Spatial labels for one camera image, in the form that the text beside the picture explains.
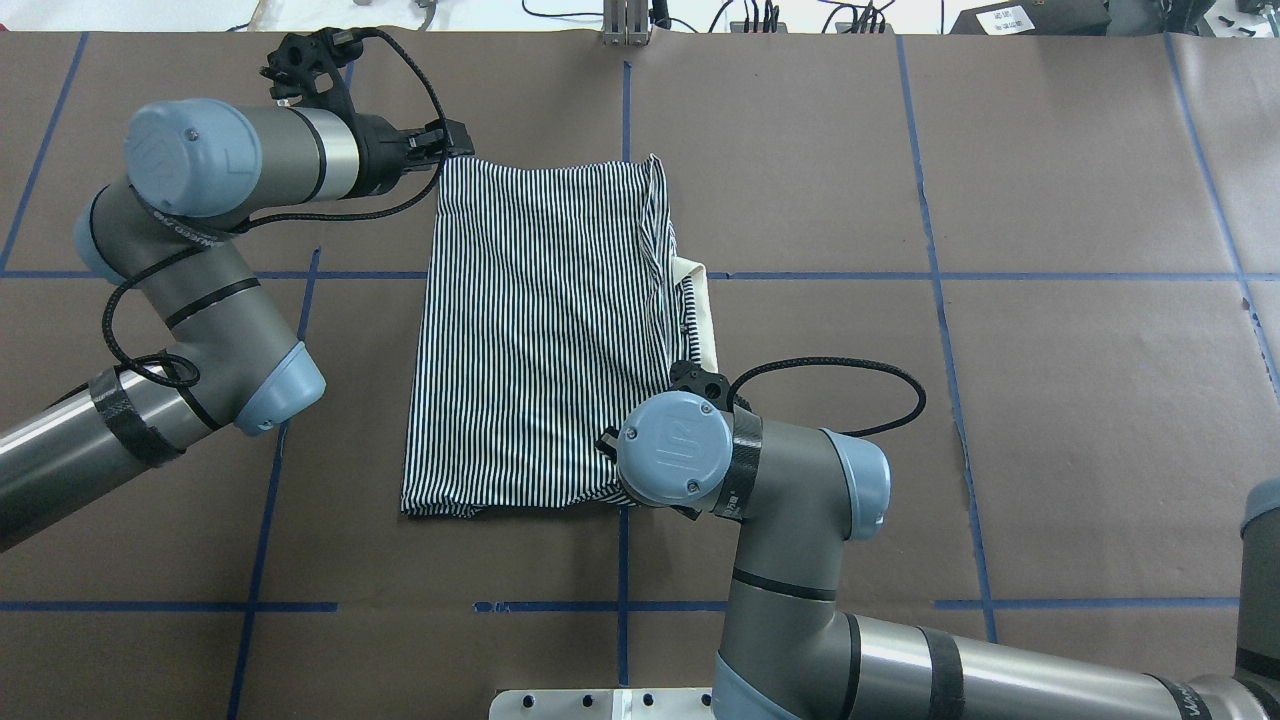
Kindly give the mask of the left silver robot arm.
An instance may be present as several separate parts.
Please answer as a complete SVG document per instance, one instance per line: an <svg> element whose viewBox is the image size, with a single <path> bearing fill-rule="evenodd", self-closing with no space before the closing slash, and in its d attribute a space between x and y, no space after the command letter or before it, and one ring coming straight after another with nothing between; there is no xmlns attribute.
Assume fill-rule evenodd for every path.
<svg viewBox="0 0 1280 720"><path fill-rule="evenodd" d="M174 342L132 357L110 341L111 366L3 436L5 550L223 427L260 436L320 400L316 363L234 246L241 223L387 192L474 142L453 119L397 129L375 115L197 97L141 108L124 150L125 174L81 214L76 249L114 287L104 331L137 288Z"/></svg>

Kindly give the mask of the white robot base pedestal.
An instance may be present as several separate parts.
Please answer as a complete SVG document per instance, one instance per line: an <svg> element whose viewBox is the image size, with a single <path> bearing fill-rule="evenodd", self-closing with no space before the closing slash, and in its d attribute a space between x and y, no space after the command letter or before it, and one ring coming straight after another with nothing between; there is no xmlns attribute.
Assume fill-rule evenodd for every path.
<svg viewBox="0 0 1280 720"><path fill-rule="evenodd" d="M492 701L489 719L713 719L710 689L512 689Z"/></svg>

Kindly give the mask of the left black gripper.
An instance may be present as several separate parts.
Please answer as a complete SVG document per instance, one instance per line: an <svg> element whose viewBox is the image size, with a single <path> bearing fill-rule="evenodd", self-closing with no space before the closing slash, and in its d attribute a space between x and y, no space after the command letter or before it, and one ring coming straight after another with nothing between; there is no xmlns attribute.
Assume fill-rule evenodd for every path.
<svg viewBox="0 0 1280 720"><path fill-rule="evenodd" d="M397 129L383 117L356 115L353 128L358 149L353 199L387 193L407 173L475 155L466 126L447 118L436 118L420 128Z"/></svg>

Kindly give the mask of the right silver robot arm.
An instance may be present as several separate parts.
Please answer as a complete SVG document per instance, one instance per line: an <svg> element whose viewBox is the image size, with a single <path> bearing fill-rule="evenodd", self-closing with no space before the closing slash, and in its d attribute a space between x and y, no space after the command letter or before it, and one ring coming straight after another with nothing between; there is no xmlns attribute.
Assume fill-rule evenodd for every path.
<svg viewBox="0 0 1280 720"><path fill-rule="evenodd" d="M710 711L718 719L1275 719L1277 480L1247 496L1229 674L1179 680L846 611L850 546L890 509L867 439L682 391L596 439L623 492L739 525Z"/></svg>

